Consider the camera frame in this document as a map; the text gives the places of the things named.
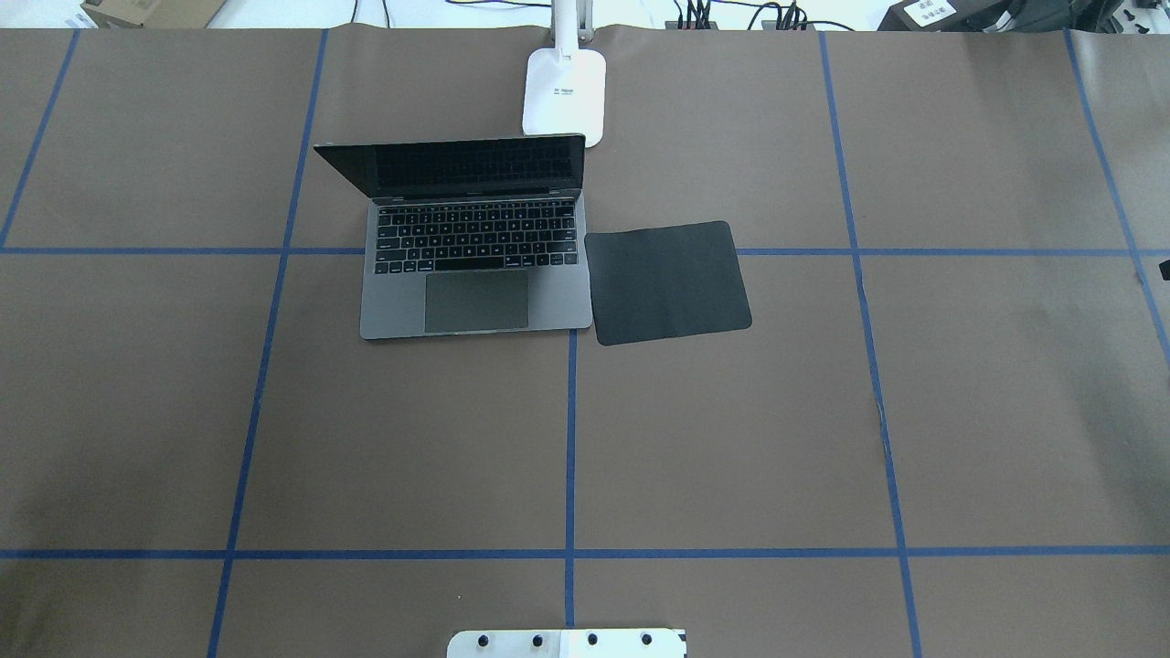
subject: black mouse pad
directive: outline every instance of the black mouse pad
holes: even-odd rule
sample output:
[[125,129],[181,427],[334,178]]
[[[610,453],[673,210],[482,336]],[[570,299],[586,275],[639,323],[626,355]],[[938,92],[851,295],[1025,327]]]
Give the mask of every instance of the black mouse pad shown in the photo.
[[585,235],[603,345],[751,327],[725,221]]

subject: gray laptop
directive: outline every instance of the gray laptop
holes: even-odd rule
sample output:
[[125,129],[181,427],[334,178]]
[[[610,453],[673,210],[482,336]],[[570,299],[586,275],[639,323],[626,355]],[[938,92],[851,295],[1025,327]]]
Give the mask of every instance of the gray laptop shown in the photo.
[[593,322],[580,135],[314,149],[370,197],[363,338]]

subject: white sticker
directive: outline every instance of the white sticker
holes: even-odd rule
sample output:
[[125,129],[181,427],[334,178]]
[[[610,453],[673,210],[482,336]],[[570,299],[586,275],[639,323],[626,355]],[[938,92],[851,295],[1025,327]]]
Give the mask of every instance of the white sticker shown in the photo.
[[906,14],[918,23],[918,27],[927,27],[936,23],[947,16],[955,14],[955,7],[947,0],[920,0],[903,7]]

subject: white stand base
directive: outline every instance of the white stand base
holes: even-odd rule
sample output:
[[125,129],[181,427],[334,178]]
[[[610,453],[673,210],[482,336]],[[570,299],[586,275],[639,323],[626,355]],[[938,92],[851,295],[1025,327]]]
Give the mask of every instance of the white stand base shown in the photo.
[[462,631],[447,658],[686,658],[686,637],[675,629]]
[[600,142],[605,57],[597,50],[577,50],[572,62],[562,62],[556,48],[534,50],[528,57],[523,128],[524,135],[579,132],[586,146]]

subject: blue grid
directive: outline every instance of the blue grid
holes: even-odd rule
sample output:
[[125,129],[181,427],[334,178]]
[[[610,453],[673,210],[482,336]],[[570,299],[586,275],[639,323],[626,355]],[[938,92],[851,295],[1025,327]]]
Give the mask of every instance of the blue grid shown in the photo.
[[826,101],[832,124],[833,143],[837,155],[838,174],[840,178],[841,201],[846,228],[849,238],[848,248],[739,248],[741,256],[849,256],[853,263],[858,292],[858,303],[861,314],[869,363],[873,395],[875,397],[881,438],[885,448],[887,486],[890,503],[892,521],[896,546],[868,548],[727,548],[727,549],[578,549],[576,547],[576,414],[577,414],[577,331],[569,331],[566,382],[566,455],[565,455],[565,548],[564,549],[498,549],[498,550],[241,550],[236,548],[240,519],[247,492],[248,474],[255,447],[268,364],[271,356],[273,338],[280,311],[284,274],[290,255],[362,255],[360,247],[292,247],[292,229],[296,222],[297,204],[304,164],[309,146],[309,136],[316,109],[317,92],[321,83],[325,48],[329,30],[322,30],[318,43],[312,88],[305,112],[304,130],[301,139],[301,152],[297,162],[292,194],[289,200],[288,218],[284,227],[283,244],[280,247],[8,247],[5,245],[13,221],[19,211],[21,196],[35,165],[41,140],[49,125],[53,109],[64,83],[69,64],[77,47],[80,32],[75,29],[54,83],[53,91],[44,109],[36,135],[29,149],[25,167],[13,193],[12,203],[0,226],[0,255],[280,255],[276,282],[269,308],[267,331],[256,386],[245,439],[243,455],[240,465],[240,477],[232,510],[228,540],[223,550],[135,550],[135,549],[0,549],[0,560],[177,560],[177,561],[216,561],[222,562],[220,588],[215,602],[214,621],[208,639],[208,657],[214,657],[219,649],[219,635],[222,629],[227,596],[230,585],[232,569],[236,561],[452,561],[452,560],[558,560],[564,562],[565,576],[565,625],[572,628],[574,614],[574,561],[576,560],[818,560],[818,558],[896,558],[901,569],[907,623],[910,633],[914,656],[922,656],[921,636],[914,603],[914,587],[910,574],[910,558],[940,557],[996,557],[996,556],[1116,556],[1116,555],[1170,555],[1170,544],[1082,544],[1082,546],[997,546],[997,547],[910,547],[906,543],[902,526],[901,506],[899,503],[897,478],[894,454],[890,447],[889,429],[886,419],[885,400],[881,388],[879,359],[873,340],[873,327],[869,318],[869,304],[865,290],[862,268],[863,258],[880,256],[1003,256],[1003,258],[1129,258],[1140,277],[1143,295],[1152,320],[1154,329],[1162,345],[1163,355],[1170,365],[1170,341],[1168,341],[1150,282],[1142,266],[1142,258],[1170,256],[1170,249],[1138,248],[1126,214],[1124,205],[1117,191],[1116,181],[1109,165],[1104,146],[1097,132],[1092,107],[1081,76],[1080,62],[1073,43],[1072,34],[1065,30],[1065,43],[1069,63],[1076,81],[1081,105],[1089,136],[1101,163],[1102,173],[1108,184],[1117,219],[1126,238],[1126,249],[1011,249],[1011,248],[866,248],[858,241],[856,226],[853,217],[853,204],[849,193],[848,170],[845,149],[841,139],[840,123],[837,112],[837,98],[833,90],[832,67],[828,44],[824,33],[819,34],[821,63],[825,78]]

